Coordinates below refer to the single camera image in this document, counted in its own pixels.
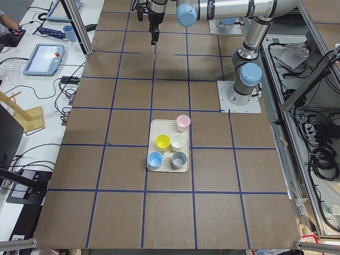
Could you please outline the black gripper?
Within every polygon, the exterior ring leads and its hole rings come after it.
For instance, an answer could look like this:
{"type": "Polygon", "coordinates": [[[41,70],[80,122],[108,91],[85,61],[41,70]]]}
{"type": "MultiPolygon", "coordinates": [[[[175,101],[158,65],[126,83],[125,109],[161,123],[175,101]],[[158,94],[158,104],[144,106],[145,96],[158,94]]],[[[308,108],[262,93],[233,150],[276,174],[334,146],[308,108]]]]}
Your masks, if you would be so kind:
{"type": "Polygon", "coordinates": [[[158,25],[163,22],[167,0],[150,0],[147,4],[148,20],[150,24],[151,44],[155,45],[159,39],[158,25]]]}

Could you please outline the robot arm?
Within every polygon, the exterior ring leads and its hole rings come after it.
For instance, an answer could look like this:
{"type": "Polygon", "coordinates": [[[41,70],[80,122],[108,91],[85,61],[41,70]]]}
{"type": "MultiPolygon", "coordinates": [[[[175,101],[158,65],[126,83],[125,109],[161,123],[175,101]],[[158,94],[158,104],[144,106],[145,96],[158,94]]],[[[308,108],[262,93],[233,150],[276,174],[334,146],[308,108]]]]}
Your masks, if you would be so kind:
{"type": "MultiPolygon", "coordinates": [[[[176,1],[176,17],[183,27],[197,20],[213,20],[253,16],[272,19],[282,16],[298,5],[298,1],[176,1]]],[[[158,26],[163,22],[167,1],[146,1],[151,44],[159,38],[158,26]]]]}
{"type": "Polygon", "coordinates": [[[236,80],[228,91],[231,103],[245,106],[252,97],[254,88],[260,83],[262,69],[255,63],[261,43],[273,22],[273,18],[255,16],[243,44],[235,51],[232,62],[236,80]]]}

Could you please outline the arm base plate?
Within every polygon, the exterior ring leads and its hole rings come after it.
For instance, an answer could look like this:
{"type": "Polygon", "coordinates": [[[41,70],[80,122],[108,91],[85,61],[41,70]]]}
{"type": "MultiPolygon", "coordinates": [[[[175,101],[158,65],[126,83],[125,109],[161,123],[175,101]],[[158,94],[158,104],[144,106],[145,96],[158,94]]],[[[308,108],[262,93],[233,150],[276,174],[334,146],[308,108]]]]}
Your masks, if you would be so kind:
{"type": "Polygon", "coordinates": [[[234,81],[217,81],[220,111],[222,113],[261,114],[256,88],[248,96],[234,91],[234,81]]]}
{"type": "Polygon", "coordinates": [[[209,29],[212,35],[242,35],[241,22],[236,17],[210,20],[209,29]]]}

